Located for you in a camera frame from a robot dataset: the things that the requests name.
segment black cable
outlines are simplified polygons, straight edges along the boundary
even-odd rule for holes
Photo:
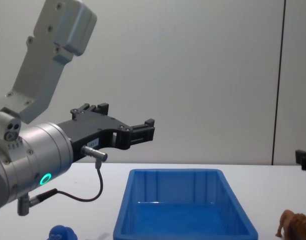
[[[83,199],[83,198],[79,198],[79,197],[73,196],[73,195],[71,195],[71,194],[69,194],[67,192],[59,191],[56,188],[54,188],[54,189],[52,189],[50,191],[47,191],[47,192],[44,192],[42,194],[37,195],[36,198],[39,200],[38,203],[43,202],[44,200],[54,196],[55,194],[62,194],[62,195],[65,195],[65,196],[67,196],[67,197],[69,197],[71,199],[74,199],[76,201],[79,201],[79,202],[93,202],[93,201],[95,201],[96,199],[98,199],[101,196],[101,194],[103,192],[103,178],[102,178],[100,169],[97,168],[96,170],[97,170],[97,174],[98,174],[98,178],[99,178],[100,187],[99,187],[99,192],[98,192],[98,194],[95,197],[93,197],[91,199]]]
[[[58,194],[65,195],[65,196],[67,196],[67,197],[69,197],[69,198],[71,198],[71,199],[74,199],[74,200],[76,200],[76,201],[79,201],[79,202],[93,202],[93,201],[95,201],[96,199],[98,199],[98,198],[101,196],[102,192],[103,192],[103,178],[102,178],[100,169],[97,169],[97,174],[98,174],[98,178],[99,178],[100,188],[99,188],[98,194],[97,194],[95,197],[91,198],[91,199],[79,198],[79,197],[73,196],[73,195],[71,195],[71,194],[68,194],[68,193],[66,193],[66,192],[64,192],[64,191],[57,191],[57,193],[58,193]]]

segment cable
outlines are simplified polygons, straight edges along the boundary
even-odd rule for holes
[[[76,201],[79,201],[79,202],[93,202],[93,201],[95,201],[96,199],[98,199],[98,198],[101,196],[102,192],[103,192],[103,178],[102,178],[102,175],[101,175],[101,172],[100,172],[100,169],[99,169],[99,168],[97,169],[97,174],[98,174],[98,178],[99,178],[100,188],[99,188],[98,194],[97,194],[95,197],[91,198],[91,199],[79,198],[79,197],[73,196],[73,195],[71,195],[71,194],[68,194],[68,193],[66,193],[66,192],[64,192],[64,191],[57,191],[57,193],[58,193],[58,194],[65,195],[65,196],[67,196],[67,197],[69,197],[69,198],[71,198],[71,199],[74,199],[74,200],[76,200]]]

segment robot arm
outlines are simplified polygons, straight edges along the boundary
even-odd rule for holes
[[[21,130],[21,122],[48,108],[65,64],[85,51],[96,20],[80,0],[45,1],[13,89],[0,99],[0,208],[19,199],[18,214],[27,215],[28,193],[72,163],[85,156],[105,161],[101,148],[126,150],[153,140],[153,119],[128,126],[108,116],[106,103],[72,109],[72,119],[58,125]]]

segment white table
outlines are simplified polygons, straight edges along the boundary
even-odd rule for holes
[[[306,171],[300,166],[120,164],[102,165],[104,191],[95,202],[77,202],[56,195],[17,215],[17,202],[0,209],[0,240],[46,240],[55,225],[73,228],[79,240],[112,240],[129,171],[151,168],[212,168],[223,171],[260,240],[278,240],[275,233],[285,209],[306,214]],[[93,163],[75,163],[64,175],[30,193],[57,188],[82,198],[99,190]]]

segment black vertical line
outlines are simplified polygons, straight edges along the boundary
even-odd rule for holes
[[[282,34],[281,34],[281,48],[279,50],[279,66],[278,66],[278,79],[277,79],[277,92],[276,92],[276,106],[275,106],[275,120],[274,120],[274,133],[273,133],[273,148],[272,148],[271,165],[274,164],[275,138],[276,138],[276,133],[277,133],[278,105],[279,105],[279,93],[280,93],[280,80],[281,80],[282,51],[283,51],[283,38],[284,38],[284,23],[285,23],[286,6],[287,6],[287,0],[284,0]]]

